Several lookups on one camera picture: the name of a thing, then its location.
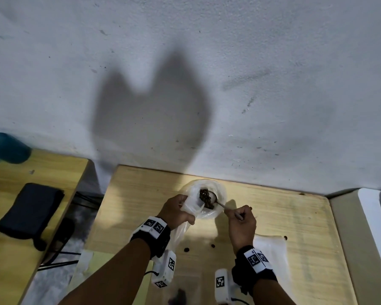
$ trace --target gray carpet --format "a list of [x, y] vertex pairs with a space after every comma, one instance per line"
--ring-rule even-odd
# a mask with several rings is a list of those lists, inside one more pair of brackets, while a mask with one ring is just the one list
[[[73, 201], [80, 204], [90, 205], [77, 197], [75, 197]], [[65, 217], [70, 218], [75, 222], [75, 232], [63, 248], [63, 251], [82, 251], [90, 228], [95, 220], [96, 213], [96, 210], [71, 204]], [[54, 262], [72, 261], [78, 259], [79, 256], [59, 255]], [[65, 296], [66, 287], [72, 278], [75, 268], [76, 264], [37, 272], [21, 304], [58, 304]]]

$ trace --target wrist strap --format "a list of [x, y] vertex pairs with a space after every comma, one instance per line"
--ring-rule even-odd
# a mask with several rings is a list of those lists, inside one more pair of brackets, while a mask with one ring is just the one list
[[253, 287], [259, 279], [277, 280], [273, 268], [264, 254], [248, 245], [236, 255], [236, 265], [232, 268], [233, 280], [240, 286], [241, 292], [253, 296]]
[[151, 251], [150, 259], [154, 256], [160, 258], [170, 240], [171, 229], [167, 223], [159, 217], [150, 216], [134, 232], [130, 241], [134, 239], [144, 240]]

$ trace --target wooden tabletop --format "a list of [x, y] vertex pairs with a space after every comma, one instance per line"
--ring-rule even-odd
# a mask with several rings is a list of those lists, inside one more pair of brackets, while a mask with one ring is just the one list
[[[168, 198], [195, 179], [201, 178], [119, 166], [85, 248], [117, 253], [144, 219], [156, 215]], [[357, 304], [333, 214], [325, 197], [218, 181], [226, 187], [228, 201], [234, 200], [229, 202], [232, 207], [248, 204], [253, 208], [257, 234], [288, 237], [288, 261], [297, 304]], [[188, 304], [216, 304], [214, 272], [234, 266], [226, 216], [197, 220], [187, 231], [176, 255], [171, 285], [187, 287]], [[166, 304], [169, 289], [150, 286], [147, 304]]]
[[[33, 150], [24, 163], [0, 162], [0, 219], [13, 205], [26, 183], [33, 182], [59, 188], [65, 197], [41, 237], [49, 244], [75, 193], [87, 159]], [[18, 304], [44, 252], [35, 249], [32, 240], [17, 240], [0, 233], [0, 305]]]

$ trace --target teal object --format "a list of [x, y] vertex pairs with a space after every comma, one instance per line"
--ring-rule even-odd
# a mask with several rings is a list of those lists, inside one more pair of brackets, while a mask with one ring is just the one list
[[9, 134], [0, 133], [0, 159], [11, 164], [21, 164], [31, 155], [32, 149]]

